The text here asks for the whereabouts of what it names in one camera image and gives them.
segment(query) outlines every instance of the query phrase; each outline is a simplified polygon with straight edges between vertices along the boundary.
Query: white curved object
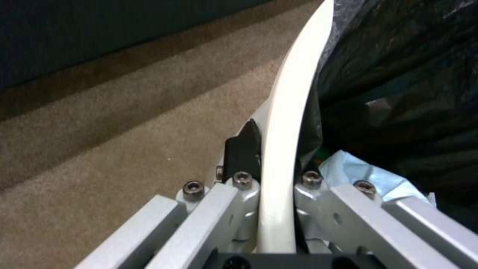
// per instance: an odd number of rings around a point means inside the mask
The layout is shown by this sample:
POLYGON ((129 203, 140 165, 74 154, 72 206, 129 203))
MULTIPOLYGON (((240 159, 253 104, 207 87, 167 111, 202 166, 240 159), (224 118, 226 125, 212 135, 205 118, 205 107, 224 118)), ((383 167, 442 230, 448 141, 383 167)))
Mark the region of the white curved object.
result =
POLYGON ((324 0, 289 50, 272 88, 262 144, 258 252, 295 252, 292 195, 297 141, 333 13, 334 1, 324 0))

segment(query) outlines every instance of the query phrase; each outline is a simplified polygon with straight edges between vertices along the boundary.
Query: trash bag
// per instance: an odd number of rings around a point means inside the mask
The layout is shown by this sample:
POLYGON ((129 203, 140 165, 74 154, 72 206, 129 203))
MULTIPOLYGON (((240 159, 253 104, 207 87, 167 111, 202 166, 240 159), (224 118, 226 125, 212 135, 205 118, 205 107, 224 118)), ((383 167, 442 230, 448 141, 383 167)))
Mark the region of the trash bag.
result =
POLYGON ((297 159, 345 150, 478 232, 478 0, 336 0, 297 159))

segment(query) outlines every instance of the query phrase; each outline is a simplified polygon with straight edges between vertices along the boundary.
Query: silver metal frame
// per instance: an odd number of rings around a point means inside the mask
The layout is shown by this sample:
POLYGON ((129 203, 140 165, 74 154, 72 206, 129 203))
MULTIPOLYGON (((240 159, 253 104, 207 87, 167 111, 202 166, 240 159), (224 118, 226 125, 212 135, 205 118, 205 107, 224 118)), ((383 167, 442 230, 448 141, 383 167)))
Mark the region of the silver metal frame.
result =
POLYGON ((343 252, 372 251, 388 268, 457 268, 351 185, 325 191, 311 209, 343 252))
POLYGON ((382 208, 461 268, 478 268, 478 236, 416 197, 382 208))
POLYGON ((184 204, 156 195, 75 268, 136 269, 144 266, 186 217, 184 204))
POLYGON ((214 249, 231 242, 242 221, 241 200, 238 189, 214 185, 146 269, 202 268, 214 249))

